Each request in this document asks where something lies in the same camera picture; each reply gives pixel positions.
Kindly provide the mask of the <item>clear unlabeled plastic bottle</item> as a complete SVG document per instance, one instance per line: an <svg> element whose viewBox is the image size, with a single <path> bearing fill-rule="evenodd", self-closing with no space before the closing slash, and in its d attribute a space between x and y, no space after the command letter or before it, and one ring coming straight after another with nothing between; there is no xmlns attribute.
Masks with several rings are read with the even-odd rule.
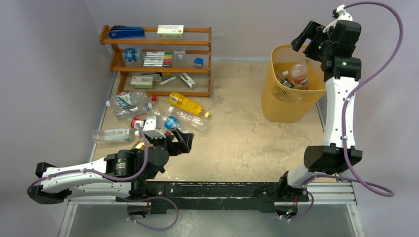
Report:
<svg viewBox="0 0 419 237"><path fill-rule="evenodd" d="M194 128L200 132L207 132L208 125L203 118L194 115L190 112L184 111L176 107L169 107L168 112L178 119L182 124L185 124L191 128Z"/></svg>

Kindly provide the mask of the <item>clear bottle red label red cap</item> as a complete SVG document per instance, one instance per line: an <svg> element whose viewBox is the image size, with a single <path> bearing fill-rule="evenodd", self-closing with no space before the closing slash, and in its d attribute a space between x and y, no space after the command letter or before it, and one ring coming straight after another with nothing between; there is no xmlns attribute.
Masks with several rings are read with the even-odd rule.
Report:
<svg viewBox="0 0 419 237"><path fill-rule="evenodd" d="M134 116L130 121L130 127L133 129L143 128L145 124L146 119Z"/></svg>

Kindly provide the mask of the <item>clear bottle red white label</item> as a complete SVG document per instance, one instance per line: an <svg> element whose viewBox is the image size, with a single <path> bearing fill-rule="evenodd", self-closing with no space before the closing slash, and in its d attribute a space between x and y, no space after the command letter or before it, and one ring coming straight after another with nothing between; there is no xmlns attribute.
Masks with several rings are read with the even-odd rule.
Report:
<svg viewBox="0 0 419 237"><path fill-rule="evenodd" d="M291 67L291 79L296 89L307 90L309 86L308 68L303 64L295 64Z"/></svg>

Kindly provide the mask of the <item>yellow plastic bottle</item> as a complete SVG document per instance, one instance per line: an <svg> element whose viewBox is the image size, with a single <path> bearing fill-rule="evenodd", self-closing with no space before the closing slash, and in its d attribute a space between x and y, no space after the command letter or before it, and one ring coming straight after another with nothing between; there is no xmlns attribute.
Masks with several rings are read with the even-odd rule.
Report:
<svg viewBox="0 0 419 237"><path fill-rule="evenodd" d="M210 113L204 110L200 104L178 92L172 92L169 95L168 101L174 107L180 108L196 116L201 116L206 119L210 117Z"/></svg>

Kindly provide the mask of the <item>clear bottle green Cestbon label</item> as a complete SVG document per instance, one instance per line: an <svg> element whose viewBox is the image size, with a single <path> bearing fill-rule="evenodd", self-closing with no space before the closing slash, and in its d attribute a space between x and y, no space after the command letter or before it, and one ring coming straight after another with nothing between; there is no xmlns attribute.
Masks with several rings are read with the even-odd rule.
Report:
<svg viewBox="0 0 419 237"><path fill-rule="evenodd" d="M294 88L295 85L293 84L292 80L289 79L289 72L283 71L280 74L276 74L277 80L287 88Z"/></svg>

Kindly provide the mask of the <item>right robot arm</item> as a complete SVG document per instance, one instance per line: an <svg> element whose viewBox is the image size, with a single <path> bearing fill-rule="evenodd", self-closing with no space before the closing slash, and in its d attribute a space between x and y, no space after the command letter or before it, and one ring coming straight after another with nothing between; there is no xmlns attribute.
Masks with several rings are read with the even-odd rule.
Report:
<svg viewBox="0 0 419 237"><path fill-rule="evenodd" d="M362 62L352 54L360 34L361 25L353 21L337 20L329 28L310 21L291 42L292 49L299 51L309 39L304 55L321 62L327 94L327 120L322 144L308 146L303 164L280 178L277 194L284 201L301 194L309 181L344 172L362 159L363 153L356 149L353 133L353 90L359 85Z"/></svg>

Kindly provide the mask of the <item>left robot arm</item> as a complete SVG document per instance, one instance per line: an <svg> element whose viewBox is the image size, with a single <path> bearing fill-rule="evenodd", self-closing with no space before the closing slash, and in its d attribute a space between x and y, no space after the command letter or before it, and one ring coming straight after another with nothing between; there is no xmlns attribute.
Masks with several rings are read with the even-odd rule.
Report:
<svg viewBox="0 0 419 237"><path fill-rule="evenodd" d="M138 132L144 140L143 150L120 150L96 161L69 167L38 163L35 172L38 179L28 186L27 195L39 204L92 196L145 200L146 181L164 173L170 157L189 153L194 134L175 128L169 136L151 138L142 129Z"/></svg>

